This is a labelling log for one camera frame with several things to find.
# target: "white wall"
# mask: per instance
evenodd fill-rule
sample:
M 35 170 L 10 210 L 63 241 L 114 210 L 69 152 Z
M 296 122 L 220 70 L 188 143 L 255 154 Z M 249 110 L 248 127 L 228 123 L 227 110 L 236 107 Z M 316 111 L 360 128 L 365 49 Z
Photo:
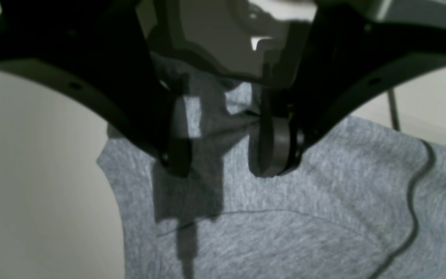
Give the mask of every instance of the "white wall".
M 446 69 L 397 92 L 403 131 L 446 145 Z M 356 115 L 389 125 L 386 96 Z M 123 277 L 119 213 L 96 165 L 105 130 L 74 101 L 0 73 L 0 279 Z

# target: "gray t-shirt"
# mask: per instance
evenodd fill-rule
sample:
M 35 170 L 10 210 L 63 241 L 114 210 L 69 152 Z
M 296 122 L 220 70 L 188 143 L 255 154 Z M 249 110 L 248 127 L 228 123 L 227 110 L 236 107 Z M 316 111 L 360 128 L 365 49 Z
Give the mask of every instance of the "gray t-shirt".
M 193 166 L 173 177 L 110 130 L 127 279 L 446 279 L 445 147 L 348 117 L 298 170 L 256 178 L 260 87 L 152 57 L 184 79 Z

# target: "black robotic arm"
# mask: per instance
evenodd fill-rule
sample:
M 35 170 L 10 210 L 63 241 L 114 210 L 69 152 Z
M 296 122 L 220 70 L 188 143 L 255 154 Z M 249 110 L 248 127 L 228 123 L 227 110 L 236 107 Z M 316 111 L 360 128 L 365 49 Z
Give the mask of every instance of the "black robotic arm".
M 294 82 L 262 96 L 262 177 L 284 175 L 363 103 L 446 66 L 446 0 L 316 0 Z M 156 76 L 136 0 L 0 0 L 0 70 L 51 87 L 175 175 L 190 141 L 180 85 Z

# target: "screw hole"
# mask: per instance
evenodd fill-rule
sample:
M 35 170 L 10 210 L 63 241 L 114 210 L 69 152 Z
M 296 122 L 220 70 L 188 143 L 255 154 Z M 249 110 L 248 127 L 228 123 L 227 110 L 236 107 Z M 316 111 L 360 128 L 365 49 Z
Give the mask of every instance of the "screw hole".
M 169 160 L 170 160 L 170 157 L 168 156 L 168 153 L 163 152 L 163 154 L 161 154 L 161 156 L 160 156 L 161 165 L 164 167 L 167 167 L 170 164 Z
M 370 86 L 372 86 L 372 85 L 376 85 L 378 83 L 381 83 L 381 81 L 382 81 L 382 79 L 380 77 L 377 77 L 377 78 L 373 78 L 372 80 L 368 81 L 368 84 Z
M 67 34 L 69 36 L 71 36 L 71 37 L 76 37 L 77 36 L 77 31 L 73 30 L 73 29 L 70 29 L 70 30 L 67 31 Z
M 74 81 L 71 81 L 69 83 L 69 87 L 75 89 L 75 90 L 81 90 L 82 89 L 82 85 L 80 85 L 80 83 L 76 83 Z

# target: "metal rod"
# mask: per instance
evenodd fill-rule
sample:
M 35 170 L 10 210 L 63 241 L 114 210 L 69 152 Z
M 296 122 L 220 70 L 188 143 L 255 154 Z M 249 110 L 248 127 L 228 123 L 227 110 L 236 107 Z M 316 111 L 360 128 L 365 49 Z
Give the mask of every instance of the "metal rod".
M 388 104 L 390 107 L 391 127 L 400 132 L 400 119 L 398 118 L 397 100 L 395 99 L 395 90 L 388 90 Z

